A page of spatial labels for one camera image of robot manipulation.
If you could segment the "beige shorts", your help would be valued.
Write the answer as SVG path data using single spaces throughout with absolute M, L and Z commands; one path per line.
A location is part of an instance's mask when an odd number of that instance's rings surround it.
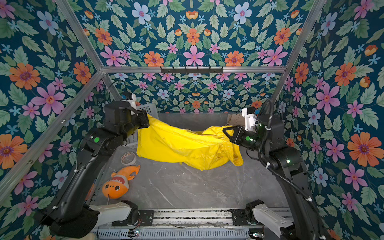
M 242 114 L 228 114 L 226 126 L 245 126 L 245 118 Z

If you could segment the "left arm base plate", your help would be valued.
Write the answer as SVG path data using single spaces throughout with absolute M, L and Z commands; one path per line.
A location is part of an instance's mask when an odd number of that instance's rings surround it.
M 154 220 L 154 210 L 135 210 L 132 215 L 134 226 L 150 227 Z

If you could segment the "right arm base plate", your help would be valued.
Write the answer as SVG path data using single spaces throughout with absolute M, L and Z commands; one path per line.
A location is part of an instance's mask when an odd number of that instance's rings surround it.
M 229 209 L 229 212 L 232 214 L 232 222 L 234 226 L 252 226 L 257 224 L 247 218 L 244 209 Z

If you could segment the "yellow shorts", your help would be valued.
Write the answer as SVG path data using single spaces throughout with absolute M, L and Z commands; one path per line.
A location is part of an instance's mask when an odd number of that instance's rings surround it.
M 185 163 L 195 169 L 212 170 L 231 162 L 244 164 L 240 147 L 230 142 L 224 127 L 194 132 L 172 127 L 152 116 L 150 126 L 139 129 L 137 155 L 156 162 Z

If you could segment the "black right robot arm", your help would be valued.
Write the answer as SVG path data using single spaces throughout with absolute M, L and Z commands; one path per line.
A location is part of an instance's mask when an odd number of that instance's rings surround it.
M 259 161 L 280 184 L 293 219 L 288 220 L 256 200 L 246 205 L 244 219 L 250 225 L 262 224 L 281 240 L 330 240 L 308 183 L 308 169 L 300 151 L 284 141 L 284 123 L 274 115 L 267 100 L 260 111 L 242 109 L 244 126 L 225 127 L 223 133 L 246 152 L 257 153 Z

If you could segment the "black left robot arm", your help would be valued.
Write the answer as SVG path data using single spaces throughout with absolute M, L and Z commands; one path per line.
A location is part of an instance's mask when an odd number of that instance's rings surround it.
M 53 201 L 35 213 L 34 219 L 57 236 L 83 238 L 96 227 L 100 211 L 85 205 L 95 179 L 115 150 L 138 129 L 149 127 L 145 110 L 115 101 L 105 106 L 105 121 L 82 140 L 77 163 Z

